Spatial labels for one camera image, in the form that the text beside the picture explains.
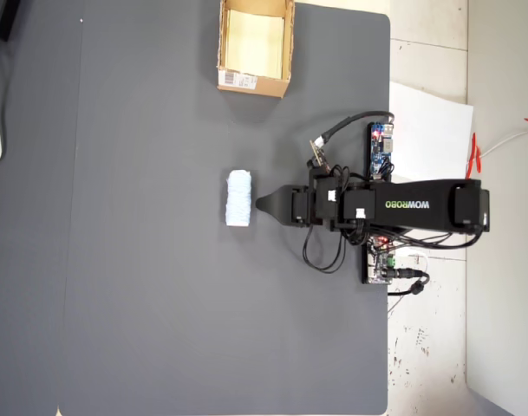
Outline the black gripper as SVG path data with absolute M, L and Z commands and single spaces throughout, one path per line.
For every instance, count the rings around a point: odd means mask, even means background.
M 305 186 L 283 185 L 256 200 L 256 208 L 274 217 L 280 224 L 299 227 L 322 225 L 338 212 L 338 177 L 310 172 Z

